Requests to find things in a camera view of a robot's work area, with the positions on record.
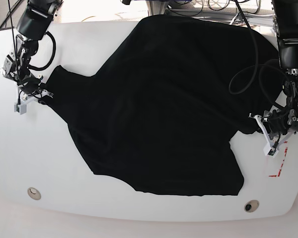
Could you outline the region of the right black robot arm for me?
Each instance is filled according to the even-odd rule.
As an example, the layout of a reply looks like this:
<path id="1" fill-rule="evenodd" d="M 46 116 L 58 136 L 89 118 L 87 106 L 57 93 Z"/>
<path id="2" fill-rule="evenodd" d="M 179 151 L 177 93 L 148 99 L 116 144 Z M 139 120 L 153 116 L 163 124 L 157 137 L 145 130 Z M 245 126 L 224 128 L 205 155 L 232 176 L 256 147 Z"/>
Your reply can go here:
<path id="1" fill-rule="evenodd" d="M 29 0 L 23 15 L 17 24 L 17 35 L 13 35 L 13 47 L 6 56 L 1 73 L 3 77 L 17 83 L 17 87 L 26 95 L 36 99 L 45 93 L 40 87 L 41 78 L 35 77 L 31 70 L 44 71 L 53 62 L 56 54 L 56 41 L 48 31 L 58 10 L 63 5 L 62 0 Z M 31 58 L 38 52 L 39 41 L 44 36 L 50 37 L 53 47 L 52 54 L 45 66 L 36 67 L 30 64 Z"/>

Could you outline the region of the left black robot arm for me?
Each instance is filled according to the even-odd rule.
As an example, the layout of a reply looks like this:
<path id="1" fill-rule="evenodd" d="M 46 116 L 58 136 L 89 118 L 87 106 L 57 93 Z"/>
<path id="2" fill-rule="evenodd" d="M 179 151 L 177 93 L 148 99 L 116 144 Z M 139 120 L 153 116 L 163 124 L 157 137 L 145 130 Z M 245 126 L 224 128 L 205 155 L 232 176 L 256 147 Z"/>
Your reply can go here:
<path id="1" fill-rule="evenodd" d="M 272 4 L 280 68 L 263 65 L 259 71 L 259 83 L 263 94 L 270 99 L 263 84 L 263 75 L 266 71 L 275 71 L 282 78 L 286 106 L 274 102 L 276 109 L 264 114 L 270 139 L 298 132 L 298 0 L 274 0 Z"/>

